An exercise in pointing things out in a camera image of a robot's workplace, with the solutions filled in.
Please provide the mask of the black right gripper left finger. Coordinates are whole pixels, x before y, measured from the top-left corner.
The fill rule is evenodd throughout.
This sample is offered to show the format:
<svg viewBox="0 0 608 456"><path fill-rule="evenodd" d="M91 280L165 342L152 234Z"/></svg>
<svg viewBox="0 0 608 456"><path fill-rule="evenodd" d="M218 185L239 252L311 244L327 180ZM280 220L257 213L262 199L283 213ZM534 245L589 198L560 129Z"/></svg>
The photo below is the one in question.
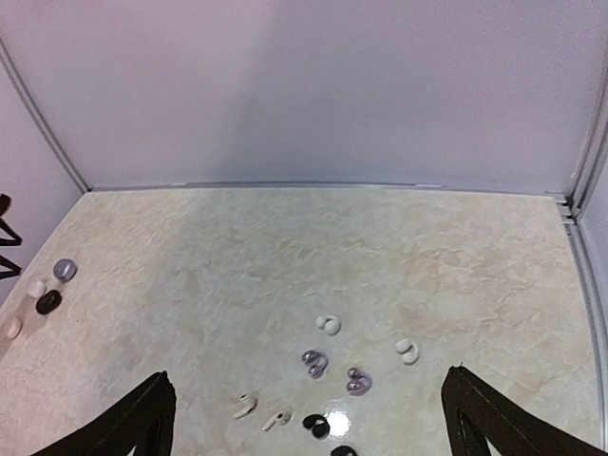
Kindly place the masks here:
<svg viewBox="0 0 608 456"><path fill-rule="evenodd" d="M167 372L155 372L96 419L37 453L169 455L175 416L175 388Z"/></svg>

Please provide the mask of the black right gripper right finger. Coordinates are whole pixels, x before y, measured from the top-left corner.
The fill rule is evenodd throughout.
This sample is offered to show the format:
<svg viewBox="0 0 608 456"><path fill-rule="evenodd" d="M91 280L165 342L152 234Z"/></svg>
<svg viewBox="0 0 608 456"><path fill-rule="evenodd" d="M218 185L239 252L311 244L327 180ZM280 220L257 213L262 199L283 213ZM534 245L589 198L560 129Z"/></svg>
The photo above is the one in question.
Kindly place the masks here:
<svg viewBox="0 0 608 456"><path fill-rule="evenodd" d="M453 455L603 455L605 452L528 413L465 367L451 367L441 389Z"/></svg>

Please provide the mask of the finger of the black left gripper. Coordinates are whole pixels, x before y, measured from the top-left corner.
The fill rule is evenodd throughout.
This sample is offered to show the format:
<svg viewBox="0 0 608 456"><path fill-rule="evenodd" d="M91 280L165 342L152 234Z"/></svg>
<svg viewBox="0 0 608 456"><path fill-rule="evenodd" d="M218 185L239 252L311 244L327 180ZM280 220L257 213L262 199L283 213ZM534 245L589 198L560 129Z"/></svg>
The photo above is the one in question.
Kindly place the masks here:
<svg viewBox="0 0 608 456"><path fill-rule="evenodd" d="M0 256L0 279L10 279L18 277L22 273L22 268L11 260Z"/></svg>
<svg viewBox="0 0 608 456"><path fill-rule="evenodd" d="M1 232L5 233L5 237L1 237L2 246L20 246L22 238L4 221L4 215L8 212L11 206L12 199L6 194L0 195L0 228Z"/></svg>

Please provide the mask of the black earbud charging case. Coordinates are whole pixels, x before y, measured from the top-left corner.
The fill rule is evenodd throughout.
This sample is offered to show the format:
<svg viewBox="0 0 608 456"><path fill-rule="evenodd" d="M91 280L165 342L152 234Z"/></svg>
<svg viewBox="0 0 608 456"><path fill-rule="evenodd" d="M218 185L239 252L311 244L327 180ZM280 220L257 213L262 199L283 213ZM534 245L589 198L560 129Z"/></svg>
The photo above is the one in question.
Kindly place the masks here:
<svg viewBox="0 0 608 456"><path fill-rule="evenodd" d="M40 296L35 303L35 310L40 315L47 315L57 309L63 301L58 290L50 290Z"/></svg>

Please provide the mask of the purple earbud charging case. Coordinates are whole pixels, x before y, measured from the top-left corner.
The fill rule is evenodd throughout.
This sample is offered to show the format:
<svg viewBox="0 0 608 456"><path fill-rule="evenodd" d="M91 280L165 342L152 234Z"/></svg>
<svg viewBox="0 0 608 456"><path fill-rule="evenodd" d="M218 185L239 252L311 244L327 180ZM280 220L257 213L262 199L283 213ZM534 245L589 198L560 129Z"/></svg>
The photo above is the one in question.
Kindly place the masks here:
<svg viewBox="0 0 608 456"><path fill-rule="evenodd" d="M76 276L78 267L72 259L62 258L55 263L52 272L57 280L67 283Z"/></svg>

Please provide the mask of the black clip earbud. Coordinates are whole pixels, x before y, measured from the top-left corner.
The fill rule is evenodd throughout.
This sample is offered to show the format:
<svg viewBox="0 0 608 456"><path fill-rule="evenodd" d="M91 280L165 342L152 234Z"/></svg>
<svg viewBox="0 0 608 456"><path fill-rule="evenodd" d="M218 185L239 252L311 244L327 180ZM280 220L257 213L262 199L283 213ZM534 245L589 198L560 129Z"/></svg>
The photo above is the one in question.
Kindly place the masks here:
<svg viewBox="0 0 608 456"><path fill-rule="evenodd" d="M325 439L331 430L331 426L323 415L311 414L303 418L302 426L307 429L317 440Z"/></svg>
<svg viewBox="0 0 608 456"><path fill-rule="evenodd" d="M331 453L331 456L357 456L357 452L351 446L337 446Z"/></svg>

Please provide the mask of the white earbud charging case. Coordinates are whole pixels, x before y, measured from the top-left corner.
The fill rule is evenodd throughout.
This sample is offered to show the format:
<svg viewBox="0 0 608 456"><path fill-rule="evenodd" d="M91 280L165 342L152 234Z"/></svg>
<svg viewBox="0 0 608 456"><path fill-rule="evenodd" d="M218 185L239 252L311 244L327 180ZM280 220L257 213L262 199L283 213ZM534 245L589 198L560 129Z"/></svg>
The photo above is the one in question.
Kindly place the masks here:
<svg viewBox="0 0 608 456"><path fill-rule="evenodd" d="M42 295L45 294L47 290L47 285L45 282L36 280L30 282L27 288L27 295L33 299L39 299Z"/></svg>

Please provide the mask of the pink earbud charging case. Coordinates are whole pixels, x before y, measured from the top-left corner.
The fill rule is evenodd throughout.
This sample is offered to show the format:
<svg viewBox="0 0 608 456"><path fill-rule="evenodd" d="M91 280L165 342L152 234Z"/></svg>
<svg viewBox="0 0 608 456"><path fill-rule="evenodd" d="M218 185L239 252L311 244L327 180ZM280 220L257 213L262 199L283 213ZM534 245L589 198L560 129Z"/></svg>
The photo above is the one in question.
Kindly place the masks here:
<svg viewBox="0 0 608 456"><path fill-rule="evenodd" d="M2 334L8 339L13 340L21 332L23 320L19 316L8 318L2 326Z"/></svg>

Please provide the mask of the white clip earbud right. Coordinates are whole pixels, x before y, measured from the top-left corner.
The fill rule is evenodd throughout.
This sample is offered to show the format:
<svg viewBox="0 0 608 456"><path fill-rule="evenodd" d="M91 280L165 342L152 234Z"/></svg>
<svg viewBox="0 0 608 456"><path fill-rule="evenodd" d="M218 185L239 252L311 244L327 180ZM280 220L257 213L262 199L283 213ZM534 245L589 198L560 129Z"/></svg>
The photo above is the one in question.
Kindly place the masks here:
<svg viewBox="0 0 608 456"><path fill-rule="evenodd" d="M397 341L394 344L394 350L400 355L402 363L407 366L414 365L420 357L419 345L409 338Z"/></svg>

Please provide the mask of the white clip earbud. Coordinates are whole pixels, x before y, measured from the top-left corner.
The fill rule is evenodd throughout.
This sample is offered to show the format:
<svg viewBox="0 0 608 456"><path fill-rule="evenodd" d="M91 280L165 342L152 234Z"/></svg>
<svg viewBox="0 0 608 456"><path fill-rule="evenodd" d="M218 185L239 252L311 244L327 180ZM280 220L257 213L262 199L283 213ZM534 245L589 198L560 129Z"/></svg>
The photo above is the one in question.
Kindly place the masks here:
<svg viewBox="0 0 608 456"><path fill-rule="evenodd" d="M328 336L335 336L341 331L341 320L336 315L320 315L315 320L315 326Z"/></svg>
<svg viewBox="0 0 608 456"><path fill-rule="evenodd" d="M400 355L402 363L407 366L414 365L420 357L419 345L409 338L397 341L394 344L394 350Z"/></svg>

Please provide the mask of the purple chrome clip earbud right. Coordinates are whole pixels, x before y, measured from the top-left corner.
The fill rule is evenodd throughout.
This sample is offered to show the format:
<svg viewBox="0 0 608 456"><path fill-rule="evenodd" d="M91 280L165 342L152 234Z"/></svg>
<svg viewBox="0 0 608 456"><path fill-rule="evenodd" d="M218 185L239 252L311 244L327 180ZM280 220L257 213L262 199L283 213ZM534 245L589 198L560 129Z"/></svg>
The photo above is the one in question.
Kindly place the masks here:
<svg viewBox="0 0 608 456"><path fill-rule="evenodd" d="M372 378L366 372L357 367L349 368L347 371L349 381L346 391L349 396L360 397L368 393L372 387Z"/></svg>

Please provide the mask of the purple chrome clip earbud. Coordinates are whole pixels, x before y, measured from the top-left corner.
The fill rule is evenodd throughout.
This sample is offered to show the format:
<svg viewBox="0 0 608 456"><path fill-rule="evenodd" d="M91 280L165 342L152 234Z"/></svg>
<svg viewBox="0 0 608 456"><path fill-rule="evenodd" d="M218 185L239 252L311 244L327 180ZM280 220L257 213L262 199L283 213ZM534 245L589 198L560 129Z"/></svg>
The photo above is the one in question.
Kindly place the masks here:
<svg viewBox="0 0 608 456"><path fill-rule="evenodd" d="M307 367L312 379L321 378L329 365L329 357L322 351L305 351L300 356L300 360Z"/></svg>
<svg viewBox="0 0 608 456"><path fill-rule="evenodd" d="M368 393L372 387L372 378L366 372L357 367L349 368L347 371L349 381L346 391L349 396L360 397Z"/></svg>

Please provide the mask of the purple chrome clip earbud left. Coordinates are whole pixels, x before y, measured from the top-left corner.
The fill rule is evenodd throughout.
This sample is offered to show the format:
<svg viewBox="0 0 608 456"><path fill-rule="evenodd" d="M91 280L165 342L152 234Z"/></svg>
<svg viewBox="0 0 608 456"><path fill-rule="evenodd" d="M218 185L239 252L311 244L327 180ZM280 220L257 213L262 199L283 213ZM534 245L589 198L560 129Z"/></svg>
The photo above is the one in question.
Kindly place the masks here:
<svg viewBox="0 0 608 456"><path fill-rule="evenodd" d="M300 360L307 367L312 379L321 378L329 365L329 357L322 351L305 351L300 356Z"/></svg>

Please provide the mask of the white clip earbud rear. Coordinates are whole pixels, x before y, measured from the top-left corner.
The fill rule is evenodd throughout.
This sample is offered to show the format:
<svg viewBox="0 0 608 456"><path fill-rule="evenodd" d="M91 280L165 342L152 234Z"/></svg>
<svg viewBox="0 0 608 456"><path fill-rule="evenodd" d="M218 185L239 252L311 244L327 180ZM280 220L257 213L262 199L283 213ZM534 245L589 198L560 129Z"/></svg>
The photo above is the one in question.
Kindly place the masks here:
<svg viewBox="0 0 608 456"><path fill-rule="evenodd" d="M315 326L328 336L335 336L341 331L341 320L336 315L320 315L315 320Z"/></svg>

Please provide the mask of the left aluminium frame post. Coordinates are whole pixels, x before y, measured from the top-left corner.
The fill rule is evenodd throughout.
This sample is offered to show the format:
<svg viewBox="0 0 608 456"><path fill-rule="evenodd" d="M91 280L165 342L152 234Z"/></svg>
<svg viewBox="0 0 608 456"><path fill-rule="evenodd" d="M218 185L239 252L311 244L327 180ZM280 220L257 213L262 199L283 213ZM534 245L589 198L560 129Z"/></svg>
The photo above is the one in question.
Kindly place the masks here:
<svg viewBox="0 0 608 456"><path fill-rule="evenodd" d="M86 182L81 172L77 169L72 159L65 151L63 145L59 141L57 135L53 131L47 117L42 112L39 105L36 103L32 93L30 92L23 76L21 75L13 57L10 54L9 48L4 40L1 40L1 65L15 89L22 105L28 112L31 120L36 126L38 132L47 144L56 161L66 172L72 183L82 193L90 193L92 187Z"/></svg>

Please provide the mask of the aluminium frame post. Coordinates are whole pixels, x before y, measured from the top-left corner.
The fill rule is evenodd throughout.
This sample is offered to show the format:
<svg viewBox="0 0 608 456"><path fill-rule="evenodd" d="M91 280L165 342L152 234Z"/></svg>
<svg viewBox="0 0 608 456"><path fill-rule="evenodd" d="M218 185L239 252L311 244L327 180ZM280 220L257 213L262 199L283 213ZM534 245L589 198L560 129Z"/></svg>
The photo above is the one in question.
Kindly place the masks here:
<svg viewBox="0 0 608 456"><path fill-rule="evenodd" d="M28 112L31 120L36 126L38 132L47 144L56 161L66 172L72 183L82 193L90 193L92 187L86 182L81 172L77 169L72 159L65 151L63 145L59 141L57 135L53 131L47 117L42 112L39 105L36 103L32 93L30 92L23 76L21 75L13 57L10 54L9 48L4 40L1 40L1 65L15 89L22 105Z"/></svg>
<svg viewBox="0 0 608 456"><path fill-rule="evenodd" d="M586 209L599 181L607 160L607 82L598 97L598 108L593 119L590 135L585 144L573 184L565 197L566 224L576 224Z"/></svg>

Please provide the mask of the right aluminium frame post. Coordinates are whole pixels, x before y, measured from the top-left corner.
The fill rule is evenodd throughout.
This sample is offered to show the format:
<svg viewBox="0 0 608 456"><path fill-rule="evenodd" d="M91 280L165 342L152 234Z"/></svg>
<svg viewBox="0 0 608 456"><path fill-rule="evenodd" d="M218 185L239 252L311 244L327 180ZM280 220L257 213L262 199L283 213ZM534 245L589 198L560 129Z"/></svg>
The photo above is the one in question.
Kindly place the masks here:
<svg viewBox="0 0 608 456"><path fill-rule="evenodd" d="M576 224L586 209L599 181L607 160L607 82L598 97L598 108L593 119L590 135L585 144L573 184L565 197L566 224Z"/></svg>

